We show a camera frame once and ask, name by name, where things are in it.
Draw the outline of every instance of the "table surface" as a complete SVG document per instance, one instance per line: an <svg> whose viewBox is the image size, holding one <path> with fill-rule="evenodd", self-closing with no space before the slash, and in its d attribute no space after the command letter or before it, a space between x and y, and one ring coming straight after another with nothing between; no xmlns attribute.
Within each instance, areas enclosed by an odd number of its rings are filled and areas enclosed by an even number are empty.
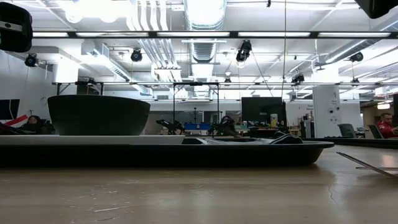
<svg viewBox="0 0 398 224"><path fill-rule="evenodd" d="M398 151L335 146L269 169L0 170L0 223L397 223Z"/></svg>

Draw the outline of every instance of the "black chair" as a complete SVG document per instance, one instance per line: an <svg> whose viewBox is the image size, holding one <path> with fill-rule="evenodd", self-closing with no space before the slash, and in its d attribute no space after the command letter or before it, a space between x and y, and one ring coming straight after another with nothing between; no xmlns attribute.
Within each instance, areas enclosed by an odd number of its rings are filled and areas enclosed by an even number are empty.
<svg viewBox="0 0 398 224"><path fill-rule="evenodd" d="M381 134L380 130L377 128L376 125L370 124L369 129L371 130L373 137L375 139L384 139L383 135Z"/></svg>
<svg viewBox="0 0 398 224"><path fill-rule="evenodd" d="M338 127L344 138L356 138L355 129L352 124L339 124Z"/></svg>

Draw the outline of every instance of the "ceiling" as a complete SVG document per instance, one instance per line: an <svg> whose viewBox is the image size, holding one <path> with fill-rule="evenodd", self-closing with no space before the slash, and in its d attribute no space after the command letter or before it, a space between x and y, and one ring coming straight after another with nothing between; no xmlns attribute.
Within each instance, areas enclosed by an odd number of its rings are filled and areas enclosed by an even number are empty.
<svg viewBox="0 0 398 224"><path fill-rule="evenodd" d="M354 0L272 0L271 7L266 7L267 1L253 0L227 0L226 14L223 30L302 30L302 31L370 31L373 27L398 14L398 9L393 9L388 15L379 19L369 19L359 9ZM72 24L65 18L65 5L73 4L72 0L41 1L41 0L13 0L13 4L26 8L33 17L34 30L50 31L101 31L101 30L129 30L126 25L126 16L130 11L130 3L125 0L111 1L106 8L106 13L114 13L118 17L115 22L105 23L98 18L101 12L88 13L80 22ZM167 24L170 30L186 30L183 1L167 0ZM150 14L148 2L147 15ZM56 46L69 54L81 58L80 46L84 40L42 40L35 39L33 44L39 46ZM222 81L225 72L231 72L233 82L261 82L262 74L269 82L281 82L283 74L295 68L304 60L314 57L316 54L325 55L347 44L350 40L336 39L251 39L252 51L243 68L238 69L235 61L236 49L242 39L228 39L226 43L218 44L215 58L216 65L213 69L212 80ZM128 72L150 72L152 62L146 57L145 52L141 62L132 62L130 54L133 48L139 48L136 39L99 39L97 44L106 44L111 50L111 57ZM182 78L192 76L191 57L188 44L183 44L181 39L172 39L174 53L178 65L181 67ZM377 44L362 51L362 62L338 62L339 81L349 82L352 76L375 71L383 66L397 62L393 55L397 51L372 59L388 50L398 46L398 40L382 40ZM80 75L95 77L96 80L112 77L113 74L104 66L95 63L87 63L93 70L82 70ZM380 73L367 82L377 82L386 77L393 77L397 69L388 73ZM306 70L306 77L312 76L312 70Z"/></svg>

